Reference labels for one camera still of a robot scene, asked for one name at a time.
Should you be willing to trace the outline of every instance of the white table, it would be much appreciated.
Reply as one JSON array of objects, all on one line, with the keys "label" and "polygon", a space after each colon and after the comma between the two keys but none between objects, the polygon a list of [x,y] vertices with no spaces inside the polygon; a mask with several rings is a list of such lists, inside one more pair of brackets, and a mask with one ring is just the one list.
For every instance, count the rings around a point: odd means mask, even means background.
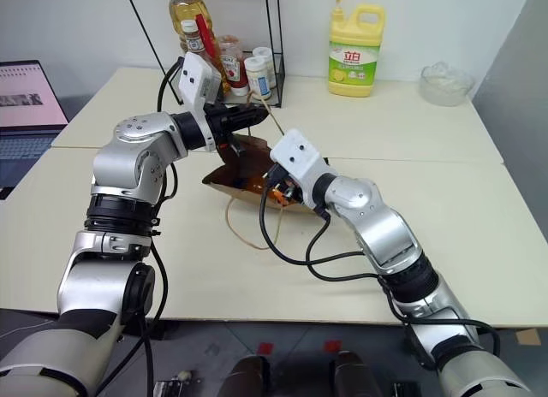
[{"label": "white table", "polygon": [[[49,150],[0,205],[0,307],[57,311],[57,285],[85,219],[95,152]],[[206,153],[177,163],[180,192],[162,209],[162,235],[156,238],[170,278],[164,317],[394,322],[375,281],[317,281],[270,251],[244,246],[224,223],[229,198],[200,183],[219,164]],[[377,182],[473,317],[497,326],[548,325],[548,245],[503,165],[358,159],[331,164],[345,175]],[[231,217],[236,229],[261,242],[257,207],[236,202]],[[273,211],[268,220],[273,228]],[[356,248],[346,226],[333,223],[316,256]],[[280,248],[302,258],[320,225],[315,216],[285,214]],[[341,275],[371,267],[355,258],[319,270]],[[160,293],[158,284],[155,304]]]},{"label": "white table", "polygon": [[[53,145],[105,145],[119,121],[156,110],[161,78],[156,69],[118,69]],[[184,110],[169,88],[164,110]],[[345,98],[328,93],[325,79],[288,76],[283,107],[274,113],[284,128],[299,128],[326,157],[503,161],[470,101],[455,108],[435,106],[420,97],[415,83],[379,81],[370,98]],[[280,133],[269,120],[252,130],[274,145]]]}]

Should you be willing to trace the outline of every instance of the laptop keyboard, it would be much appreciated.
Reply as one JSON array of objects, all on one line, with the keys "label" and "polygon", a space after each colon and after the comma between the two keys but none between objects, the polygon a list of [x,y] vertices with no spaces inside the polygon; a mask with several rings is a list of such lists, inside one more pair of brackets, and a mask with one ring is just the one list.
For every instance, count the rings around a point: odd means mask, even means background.
[{"label": "laptop keyboard", "polygon": [[0,139],[0,160],[38,159],[53,138]]}]

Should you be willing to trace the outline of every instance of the yellow bottle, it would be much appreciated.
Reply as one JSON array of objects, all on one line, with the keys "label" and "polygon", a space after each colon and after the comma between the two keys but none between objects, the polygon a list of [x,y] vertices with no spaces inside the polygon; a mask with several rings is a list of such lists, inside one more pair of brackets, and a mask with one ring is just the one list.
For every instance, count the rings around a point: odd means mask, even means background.
[{"label": "yellow bottle", "polygon": [[[344,18],[340,2],[331,12],[329,92],[343,96],[369,96],[375,79],[378,50],[383,41],[384,9],[359,5]],[[365,14],[377,16],[374,23],[362,21]]]},{"label": "yellow bottle", "polygon": [[223,93],[230,92],[230,85],[226,78],[226,73],[224,71],[223,64],[221,63],[221,50],[219,49],[219,44],[215,39],[215,34],[213,33],[213,22],[211,21],[211,15],[207,10],[206,4],[203,0],[170,0],[170,15],[171,21],[173,22],[173,28],[179,35],[181,40],[181,49],[183,53],[186,53],[187,48],[187,39],[182,30],[181,22],[182,21],[195,21],[197,15],[204,16],[204,21],[209,29],[209,34],[215,49],[215,56],[211,57],[211,63],[221,74],[221,82],[223,86]]}]

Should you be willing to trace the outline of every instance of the bottle label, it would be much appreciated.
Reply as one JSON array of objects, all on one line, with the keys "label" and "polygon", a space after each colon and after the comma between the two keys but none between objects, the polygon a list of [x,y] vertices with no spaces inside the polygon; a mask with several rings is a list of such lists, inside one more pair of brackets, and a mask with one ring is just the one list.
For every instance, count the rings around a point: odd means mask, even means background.
[{"label": "bottle label", "polygon": [[247,78],[249,79],[249,88],[252,92],[264,97],[270,96],[271,89],[268,86],[268,78],[266,76],[253,76],[252,74],[247,74]]},{"label": "bottle label", "polygon": [[233,82],[240,81],[240,63],[235,56],[221,55],[221,62],[226,72],[226,78]]},{"label": "bottle label", "polygon": [[259,88],[260,88],[260,94],[266,95],[268,92],[270,92],[270,87],[268,86],[268,80],[266,80],[265,77],[258,78],[259,81]]},{"label": "bottle label", "polygon": [[200,52],[204,49],[204,43],[201,38],[189,39],[187,38],[187,47],[191,52]]},{"label": "bottle label", "polygon": [[373,84],[380,46],[356,46],[330,42],[329,82],[345,85]]}]

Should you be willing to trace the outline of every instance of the black cable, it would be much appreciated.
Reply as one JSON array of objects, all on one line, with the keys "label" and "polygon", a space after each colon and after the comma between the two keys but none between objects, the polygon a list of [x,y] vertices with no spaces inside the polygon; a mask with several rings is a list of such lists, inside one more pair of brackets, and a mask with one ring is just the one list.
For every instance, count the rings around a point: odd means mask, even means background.
[{"label": "black cable", "polygon": [[265,238],[266,244],[271,248],[271,250],[276,254],[279,258],[281,258],[284,262],[287,262],[289,264],[293,264],[295,266],[308,266],[308,265],[314,265],[314,264],[321,264],[321,263],[327,263],[331,262],[333,260],[337,260],[339,258],[349,258],[351,256],[363,256],[363,252],[346,252],[341,254],[336,254],[334,256],[329,256],[327,258],[319,258],[317,260],[310,260],[310,261],[302,261],[302,260],[295,260],[293,258],[287,257],[285,254],[280,252],[274,243],[272,242],[270,236],[268,235],[268,232],[266,230],[265,225],[265,207],[266,207],[266,199],[268,198],[268,192],[271,188],[268,186],[268,180],[266,181],[266,186],[263,188],[263,193],[260,198],[260,206],[259,206],[259,226],[260,226],[260,232],[262,233],[263,237]]},{"label": "black cable", "polygon": [[[171,191],[171,194],[169,196],[165,196],[164,184],[162,183],[163,193],[160,193],[160,199],[156,203],[156,208],[155,208],[157,213],[159,212],[160,207],[166,200],[169,200],[175,197],[175,195],[177,194],[177,189],[179,188],[179,176],[177,174],[177,169],[175,168],[175,165],[173,163],[170,164],[170,167],[171,167],[171,171],[173,172],[173,190]],[[167,184],[166,176],[164,176],[164,182]]]},{"label": "black cable", "polygon": [[146,397],[153,397],[154,394],[154,359],[152,357],[151,337],[146,333],[145,314],[139,317],[140,334],[145,344],[146,355]]},{"label": "black cable", "polygon": [[265,207],[266,207],[266,199],[268,197],[268,192],[271,189],[272,185],[277,184],[279,181],[283,180],[283,177],[287,175],[287,172],[285,174],[283,173],[283,170],[280,174],[281,166],[276,164],[269,170],[268,175],[266,177],[265,181],[265,187],[263,189],[263,192],[261,194],[261,200],[260,200],[260,207],[259,207],[259,225],[260,225],[260,231],[265,238],[266,244],[271,248],[271,250],[283,261],[294,264],[294,265],[304,265],[308,268],[308,270],[317,278],[319,278],[322,281],[350,281],[350,280],[357,280],[362,278],[376,278],[378,283],[381,285],[384,294],[386,295],[386,299],[388,300],[388,306],[390,308],[390,311],[396,317],[400,322],[404,324],[427,324],[427,325],[465,325],[465,326],[474,326],[476,328],[483,329],[487,331],[489,334],[491,334],[491,337],[493,339],[493,354],[497,357],[500,356],[500,336],[498,335],[498,332],[489,324],[481,322],[479,320],[473,320],[469,318],[456,318],[456,319],[440,319],[440,318],[417,318],[417,317],[408,317],[408,316],[402,316],[399,314],[399,312],[396,310],[396,307],[394,306],[394,303],[392,302],[392,297],[390,295],[390,288],[386,285],[386,283],[383,281],[383,279],[374,273],[361,273],[358,275],[351,275],[351,276],[340,276],[340,277],[329,277],[329,276],[323,276],[319,272],[317,272],[312,266],[314,264],[321,264],[321,263],[327,263],[332,260],[336,260],[338,258],[345,258],[349,256],[359,256],[363,255],[363,252],[348,252],[348,253],[342,253],[335,256],[330,256],[328,258],[321,258],[318,260],[311,260],[310,254],[313,249],[314,244],[318,241],[318,239],[325,233],[327,228],[331,224],[331,216],[326,213],[322,217],[325,219],[325,224],[322,226],[322,228],[314,235],[310,243],[307,247],[307,252],[305,255],[306,260],[304,262],[300,260],[294,260],[293,258],[289,258],[285,256],[283,253],[281,253],[274,243],[272,242],[270,236],[268,235],[268,232],[266,231],[265,226]]},{"label": "black cable", "polygon": [[[171,66],[167,74],[165,74],[164,77],[162,78],[162,82],[160,83],[160,87],[158,90],[158,101],[157,101],[158,112],[162,111],[162,101],[164,98],[165,87],[167,86],[167,83],[170,77],[176,72],[176,70],[181,65],[182,65],[182,58],[179,57],[177,59],[177,62],[175,62]],[[165,193],[167,190],[167,176],[165,175],[162,180],[160,197],[158,199],[158,202],[154,206],[154,210],[156,213],[159,212],[163,202],[175,197],[177,193],[177,189],[179,187],[179,177],[177,175],[176,167],[173,163],[170,165],[170,167],[171,167],[171,170],[173,171],[173,190],[171,191],[171,194],[169,196],[165,196]],[[144,333],[141,331],[141,337],[137,340],[133,348],[129,350],[128,354],[126,354],[126,357],[124,357],[123,360],[120,363],[118,363],[118,365],[114,368],[114,370],[101,382],[101,384],[99,384],[99,387],[97,388],[97,394],[101,393],[112,382],[112,380],[114,380],[114,378],[120,373],[120,371],[122,371],[125,365],[129,363],[129,360],[131,360],[131,358],[137,353],[137,351],[139,350],[139,348],[141,347],[143,343],[145,343],[145,349],[147,349],[147,345],[146,345],[147,342],[149,343],[148,346],[150,346],[150,339],[147,340],[147,338],[150,337],[150,334],[155,329],[156,325],[158,324],[158,321],[160,320],[160,317],[162,316],[162,312],[164,311],[165,303],[167,302],[167,298],[168,298],[168,289],[169,289],[168,275],[167,275],[167,272],[165,271],[164,262],[162,262],[162,258],[160,257],[158,253],[158,249],[154,245],[153,240],[151,240],[151,252],[160,270],[160,275],[162,276],[162,298],[160,300],[160,306],[158,307],[158,310],[156,311],[156,315],[154,315],[154,318],[152,319],[152,322],[149,325],[148,329],[146,329]]]},{"label": "black cable", "polygon": [[310,240],[310,243],[308,244],[305,258],[306,258],[307,268],[310,271],[310,273],[312,273],[314,277],[317,277],[323,281],[351,281],[351,280],[366,279],[366,278],[377,279],[378,275],[376,275],[375,273],[360,273],[358,275],[329,277],[329,276],[321,275],[318,271],[314,269],[314,267],[310,264],[310,252],[312,251],[318,239],[322,236],[322,234],[325,233],[325,231],[330,226],[330,224],[331,224],[331,216],[328,216],[325,219],[324,226],[322,226],[322,228],[316,233],[316,235],[312,238],[312,240]]},{"label": "black cable", "polygon": [[154,49],[154,45],[152,44],[150,36],[148,36],[148,32],[146,31],[145,24],[143,23],[143,20],[140,18],[139,11],[135,7],[134,0],[129,0],[129,3],[131,4],[131,8],[134,10],[134,14],[137,17],[137,21],[139,21],[140,28],[145,34],[146,40],[148,41],[148,44],[152,49],[152,53],[154,54],[154,57],[156,57],[156,62],[158,62],[158,65],[160,65],[162,72],[164,72],[165,74],[164,67],[162,66],[162,63],[160,62],[160,58],[158,57],[158,53],[156,52],[156,49]]},{"label": "black cable", "polygon": [[[151,251],[152,251],[152,255],[156,259],[156,263],[158,264],[160,275],[162,276],[163,287],[162,287],[162,299],[160,300],[160,306],[158,307],[158,310],[156,311],[156,315],[152,319],[151,324],[148,326],[148,329],[146,330],[146,333],[148,335],[151,334],[151,332],[156,327],[156,324],[160,320],[160,316],[162,315],[162,311],[164,311],[165,303],[168,298],[168,275],[167,275],[167,272],[165,271],[162,258],[158,254],[158,250],[156,249],[156,246],[154,245],[154,241],[151,243]],[[131,358],[135,355],[135,353],[137,353],[137,350],[139,350],[139,347],[143,344],[143,342],[144,342],[144,339],[141,336],[137,340],[133,348],[128,352],[126,357],[124,357],[123,360],[120,363],[118,363],[116,368],[101,382],[101,384],[99,384],[99,387],[97,389],[97,394],[101,393],[104,390],[104,388],[108,386],[109,383],[112,382],[112,380],[114,380],[114,378],[120,373],[120,371],[122,371],[124,366],[127,363],[129,363],[129,360],[131,360]]]},{"label": "black cable", "polygon": [[394,306],[394,302],[392,301],[392,296],[390,296],[390,290],[386,287],[385,283],[382,282],[382,280],[379,278],[378,282],[380,283],[381,287],[383,288],[383,292],[386,295],[386,299],[388,300],[388,306],[390,308],[390,311],[394,315],[395,318],[397,318],[400,322],[404,324],[427,324],[427,325],[443,325],[443,326],[455,326],[457,324],[461,324],[463,326],[474,326],[479,329],[483,329],[486,332],[488,332],[492,339],[493,339],[493,354],[497,357],[500,357],[500,335],[498,334],[497,330],[494,329],[492,326],[490,326],[487,323],[481,322],[480,320],[473,320],[470,318],[419,318],[419,317],[409,317],[409,316],[402,316]]},{"label": "black cable", "polygon": [[160,87],[158,89],[158,100],[156,102],[156,111],[161,112],[162,111],[162,102],[164,100],[164,92],[165,87],[168,85],[168,82],[170,81],[171,76],[173,76],[177,69],[182,66],[182,57],[178,57],[177,61],[171,65],[171,68],[167,71],[167,73],[162,78],[162,82],[160,83]]}]

